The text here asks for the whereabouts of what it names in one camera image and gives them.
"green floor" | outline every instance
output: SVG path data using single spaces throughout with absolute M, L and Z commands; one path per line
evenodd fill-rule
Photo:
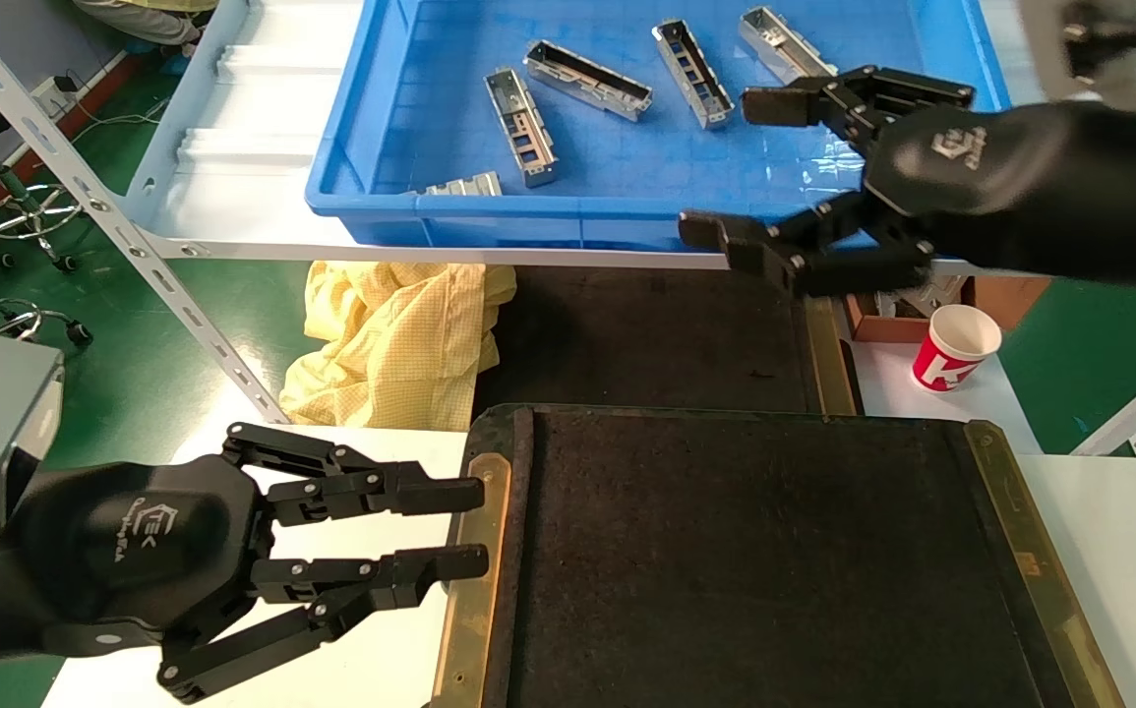
M 176 80 L 145 73 L 101 117 L 144 111 Z M 95 172 L 126 189 L 151 125 L 95 128 L 78 143 Z M 101 236 L 84 227 L 57 238 L 83 267 L 62 276 L 33 248 L 12 248 L 18 268 L 0 270 L 0 295 L 18 295 L 81 318 L 95 342 L 68 361 L 67 398 L 48 466 L 161 463 L 209 410 L 224 384 L 217 366 Z M 278 391 L 289 364 L 317 342 L 301 334 L 307 264 L 175 260 L 178 276 L 242 355 L 260 361 Z M 44 336 L 69 348 L 60 328 Z M 1005 341 L 1005 368 L 1044 451 L 1070 451 L 1136 393 L 1136 290 L 1058 282 Z M 37 708 L 59 659 L 0 664 L 0 708 Z

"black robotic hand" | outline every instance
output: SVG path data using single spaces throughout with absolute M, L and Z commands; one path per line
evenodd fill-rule
M 161 645 L 158 682 L 182 703 L 335 641 L 370 614 L 416 608 L 434 582 L 487 573 L 482 545 L 379 559 L 270 559 L 284 527 L 483 506 L 477 478 L 236 423 L 223 455 L 39 474 L 0 538 L 0 658 Z M 240 467 L 301 480 L 259 492 Z M 217 641 L 258 599 L 296 603 Z
M 797 295 L 918 288 L 936 255 L 1136 285 L 1136 114 L 1071 100 L 974 114 L 971 100 L 877 67 L 750 89 L 753 124 L 825 125 L 860 152 L 861 189 L 774 225 L 685 211 L 682 241 Z M 859 230 L 877 247 L 834 248 Z

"blue plastic bin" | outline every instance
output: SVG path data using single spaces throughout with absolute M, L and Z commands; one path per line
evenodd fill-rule
M 375 245 L 682 251 L 687 208 L 780 218 L 860 184 L 861 159 L 820 127 L 703 131 L 650 27 L 683 18 L 730 95 L 776 85 L 738 36 L 753 0 L 367 0 L 306 200 Z M 843 69 L 879 66 L 971 84 L 1008 107 L 978 0 L 783 0 L 776 13 Z M 633 76 L 654 103 L 630 124 L 528 82 L 560 158 L 524 188 L 485 76 L 533 40 Z M 409 190 L 496 170 L 502 197 Z

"cardboard box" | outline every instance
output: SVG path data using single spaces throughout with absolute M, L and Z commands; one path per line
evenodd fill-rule
M 1017 328 L 1036 300 L 1049 288 L 1050 278 L 988 277 L 968 278 L 962 288 L 962 302 L 984 310 L 1005 332 Z M 883 344 L 919 344 L 927 336 L 925 317 L 878 317 L 877 305 L 869 297 L 843 299 L 852 340 Z

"brass edge strip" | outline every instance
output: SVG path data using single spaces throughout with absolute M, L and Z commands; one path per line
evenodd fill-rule
M 964 425 L 964 438 L 1013 551 L 1018 573 L 1044 625 L 1044 635 L 1058 659 L 1072 705 L 1125 708 L 1004 432 L 992 423 L 972 420 Z
M 838 319 L 829 297 L 805 297 L 804 318 L 808 323 L 808 347 L 817 377 L 820 413 L 825 416 L 857 416 L 851 377 L 843 360 L 838 338 Z
M 483 543 L 490 551 L 490 573 L 483 578 L 450 583 L 432 708 L 478 708 L 485 698 L 487 649 L 506 538 L 510 461 L 496 452 L 479 455 L 468 466 L 467 476 L 485 480 L 485 507 L 460 516 L 451 543 Z

